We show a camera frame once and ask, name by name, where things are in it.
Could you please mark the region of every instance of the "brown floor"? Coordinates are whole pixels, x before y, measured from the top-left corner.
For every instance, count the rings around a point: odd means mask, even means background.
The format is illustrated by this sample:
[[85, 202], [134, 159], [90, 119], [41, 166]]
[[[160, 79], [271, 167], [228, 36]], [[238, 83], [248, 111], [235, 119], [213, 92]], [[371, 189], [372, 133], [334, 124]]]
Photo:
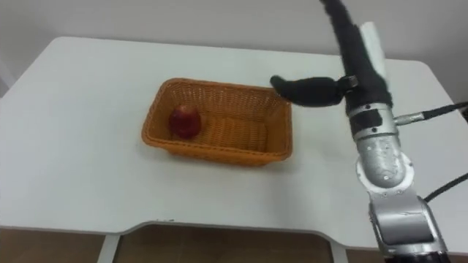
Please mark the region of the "brown floor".
[[[95, 263], [103, 236], [0, 230], [1, 263]], [[350, 263], [383, 262], [375, 251], [348, 251]], [[453, 263], [468, 263], [453, 257]], [[332, 263], [328, 242], [307, 234], [146, 226], [125, 235], [116, 263]]]

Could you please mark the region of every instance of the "silver metal arm segment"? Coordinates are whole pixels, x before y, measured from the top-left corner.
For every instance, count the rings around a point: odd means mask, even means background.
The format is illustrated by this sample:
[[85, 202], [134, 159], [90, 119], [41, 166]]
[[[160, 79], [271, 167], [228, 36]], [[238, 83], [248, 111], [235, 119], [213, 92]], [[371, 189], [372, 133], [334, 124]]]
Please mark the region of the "silver metal arm segment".
[[386, 104], [364, 105], [349, 117], [377, 110], [382, 125], [353, 136], [359, 152], [357, 174], [369, 193], [369, 215], [385, 256], [445, 252], [429, 206], [412, 188], [414, 169], [400, 148], [398, 130]]

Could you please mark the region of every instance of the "red apple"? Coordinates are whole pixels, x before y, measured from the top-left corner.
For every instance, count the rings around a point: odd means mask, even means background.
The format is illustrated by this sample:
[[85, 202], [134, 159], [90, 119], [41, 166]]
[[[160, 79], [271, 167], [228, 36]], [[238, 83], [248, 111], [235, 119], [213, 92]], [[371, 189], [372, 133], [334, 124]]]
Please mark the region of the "red apple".
[[202, 121], [196, 107], [179, 105], [169, 116], [170, 131], [182, 139], [192, 139], [200, 132]]

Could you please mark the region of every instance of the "orange basket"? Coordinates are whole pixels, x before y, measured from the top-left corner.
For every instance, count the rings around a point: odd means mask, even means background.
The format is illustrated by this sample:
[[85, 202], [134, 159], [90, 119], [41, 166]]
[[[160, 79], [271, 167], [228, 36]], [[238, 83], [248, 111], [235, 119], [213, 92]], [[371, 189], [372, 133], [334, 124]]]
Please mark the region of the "orange basket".
[[[180, 104], [195, 106], [201, 116], [201, 132], [191, 140], [169, 130]], [[141, 136], [173, 154], [260, 166], [291, 155], [291, 129], [291, 104], [272, 88], [174, 78], [159, 89]]]

